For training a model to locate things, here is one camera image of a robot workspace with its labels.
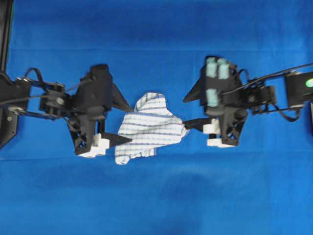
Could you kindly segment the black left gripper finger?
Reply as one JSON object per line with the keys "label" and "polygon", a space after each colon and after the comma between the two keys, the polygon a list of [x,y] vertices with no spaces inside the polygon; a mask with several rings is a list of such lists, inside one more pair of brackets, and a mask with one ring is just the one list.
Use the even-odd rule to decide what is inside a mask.
{"label": "black left gripper finger", "polygon": [[112,84],[112,106],[125,112],[132,111],[131,106],[114,83]]}
{"label": "black left gripper finger", "polygon": [[123,137],[117,134],[112,133],[102,133],[96,134],[93,137],[93,143],[91,146],[91,156],[96,157],[97,155],[105,155],[106,150],[131,142],[132,139]]}

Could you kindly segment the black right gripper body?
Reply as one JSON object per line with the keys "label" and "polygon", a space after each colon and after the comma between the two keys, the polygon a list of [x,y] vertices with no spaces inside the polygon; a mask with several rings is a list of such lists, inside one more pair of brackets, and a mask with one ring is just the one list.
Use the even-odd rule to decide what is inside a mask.
{"label": "black right gripper body", "polygon": [[209,116],[204,133],[208,146],[237,146],[247,118],[247,111],[220,103],[217,93],[206,93],[205,113]]}

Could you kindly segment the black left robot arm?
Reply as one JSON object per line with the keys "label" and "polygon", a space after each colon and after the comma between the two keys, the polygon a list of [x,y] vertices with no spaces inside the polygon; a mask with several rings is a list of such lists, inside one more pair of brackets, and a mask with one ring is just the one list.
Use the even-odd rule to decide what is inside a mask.
{"label": "black left robot arm", "polygon": [[81,157],[94,158],[110,147],[131,142],[130,138],[105,131],[106,115],[112,108],[131,111],[106,64],[91,67],[75,94],[68,94],[62,84],[44,82],[40,71],[33,71],[36,81],[24,77],[13,82],[6,73],[0,73],[1,147],[16,136],[19,116],[63,119],[75,154]]}

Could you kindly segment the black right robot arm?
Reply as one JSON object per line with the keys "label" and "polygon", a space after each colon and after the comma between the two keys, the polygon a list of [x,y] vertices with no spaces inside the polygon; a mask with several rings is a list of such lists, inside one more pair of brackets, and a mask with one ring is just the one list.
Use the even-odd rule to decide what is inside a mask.
{"label": "black right robot arm", "polygon": [[199,100],[205,118],[183,122],[187,130],[208,135],[211,147],[235,147],[249,114],[278,112],[285,120],[295,122],[305,102],[313,99],[313,74],[290,71],[243,84],[241,71],[222,80],[202,75],[184,102]]}

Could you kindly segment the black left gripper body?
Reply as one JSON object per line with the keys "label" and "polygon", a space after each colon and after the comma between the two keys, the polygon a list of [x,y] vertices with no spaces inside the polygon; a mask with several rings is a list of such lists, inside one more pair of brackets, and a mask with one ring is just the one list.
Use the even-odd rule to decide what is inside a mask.
{"label": "black left gripper body", "polygon": [[105,133],[105,99],[103,93],[76,93],[72,96],[68,127],[76,155],[98,154]]}

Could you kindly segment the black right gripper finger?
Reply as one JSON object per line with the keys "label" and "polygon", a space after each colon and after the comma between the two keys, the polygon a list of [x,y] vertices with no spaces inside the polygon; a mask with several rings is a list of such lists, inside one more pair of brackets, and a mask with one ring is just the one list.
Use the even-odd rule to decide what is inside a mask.
{"label": "black right gripper finger", "polygon": [[226,148],[226,144],[222,143],[222,139],[218,136],[221,135],[219,120],[216,118],[198,118],[192,120],[186,120],[182,122],[185,129],[196,129],[199,132],[207,134],[207,146]]}
{"label": "black right gripper finger", "polygon": [[184,97],[183,102],[187,103],[200,100],[200,103],[207,103],[207,89],[207,77],[205,75],[201,75],[189,93]]}

